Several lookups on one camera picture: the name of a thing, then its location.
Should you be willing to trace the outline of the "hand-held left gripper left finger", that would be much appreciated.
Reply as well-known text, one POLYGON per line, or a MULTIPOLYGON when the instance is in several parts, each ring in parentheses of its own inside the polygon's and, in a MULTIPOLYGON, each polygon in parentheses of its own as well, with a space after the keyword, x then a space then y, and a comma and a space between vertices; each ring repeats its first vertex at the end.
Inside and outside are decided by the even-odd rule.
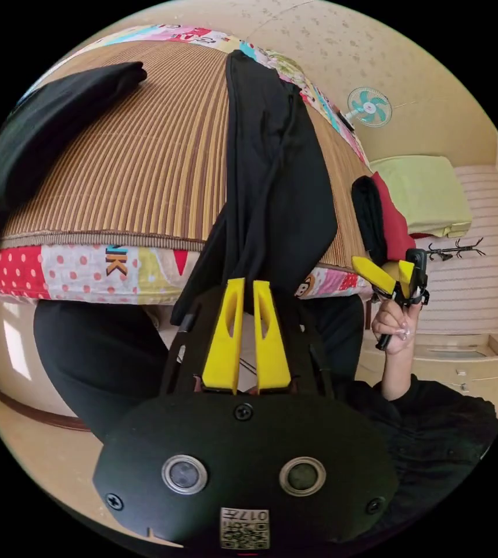
POLYGON ((202 383, 207 390, 237 393, 244 294, 244 278, 228 280, 202 373, 202 383))

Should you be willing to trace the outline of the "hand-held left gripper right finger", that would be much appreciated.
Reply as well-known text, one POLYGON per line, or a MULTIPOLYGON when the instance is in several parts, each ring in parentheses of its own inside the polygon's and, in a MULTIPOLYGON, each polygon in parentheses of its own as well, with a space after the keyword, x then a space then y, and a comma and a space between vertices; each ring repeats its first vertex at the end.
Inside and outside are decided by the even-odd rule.
POLYGON ((284 391, 291 374, 269 282, 253 282, 253 310, 257 392, 284 391))

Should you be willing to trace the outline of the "person's right hand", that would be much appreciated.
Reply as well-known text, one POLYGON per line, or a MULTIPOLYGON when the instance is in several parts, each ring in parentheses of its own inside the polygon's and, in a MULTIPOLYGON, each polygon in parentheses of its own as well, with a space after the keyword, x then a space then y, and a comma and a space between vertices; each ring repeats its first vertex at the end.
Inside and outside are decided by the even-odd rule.
POLYGON ((412 350, 421 310, 421 303, 409 307, 400 307, 394 300, 384 300, 381 303, 372 320, 371 329, 377 341, 382 336, 389 337, 384 349, 387 355, 412 350))

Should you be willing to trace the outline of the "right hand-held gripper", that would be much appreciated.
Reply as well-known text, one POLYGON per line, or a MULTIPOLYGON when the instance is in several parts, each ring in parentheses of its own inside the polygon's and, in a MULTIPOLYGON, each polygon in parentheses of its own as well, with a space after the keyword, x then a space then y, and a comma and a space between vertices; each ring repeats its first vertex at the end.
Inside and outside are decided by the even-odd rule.
MULTIPOLYGON (((398 289, 395 293, 396 280, 367 257, 352 256, 352 267, 357 275, 368 281, 374 287, 374 292, 378 295, 381 303, 384 300, 394 300, 400 307, 409 307, 412 304, 421 303, 423 308, 424 303, 428 300, 428 291, 420 288, 416 288, 408 299, 402 299, 400 296, 401 290, 410 291, 415 269, 415 264, 413 262, 408 262, 406 260, 400 260, 398 262, 401 290, 398 289)), ((381 340, 377 341, 376 348, 384 351, 388 341, 389 337, 382 336, 381 340)))

